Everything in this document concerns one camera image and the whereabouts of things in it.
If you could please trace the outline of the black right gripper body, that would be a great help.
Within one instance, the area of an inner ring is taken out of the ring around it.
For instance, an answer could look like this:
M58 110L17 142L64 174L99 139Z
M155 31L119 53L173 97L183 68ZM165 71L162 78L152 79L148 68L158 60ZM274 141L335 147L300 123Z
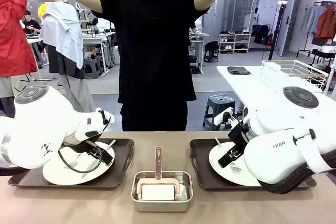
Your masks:
M238 123L236 126L234 126L231 130L231 132L228 134L229 139L234 144L243 144L244 150L248 143L248 140L246 139L246 133L249 131L249 126L247 124L240 124Z

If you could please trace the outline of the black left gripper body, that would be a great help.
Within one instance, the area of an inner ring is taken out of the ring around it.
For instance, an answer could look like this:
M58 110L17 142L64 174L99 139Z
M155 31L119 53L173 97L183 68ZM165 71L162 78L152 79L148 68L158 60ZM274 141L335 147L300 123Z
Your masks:
M99 154L101 152L101 148L95 142L90 140L85 140L77 145L63 142L61 146L69 147L76 153Z

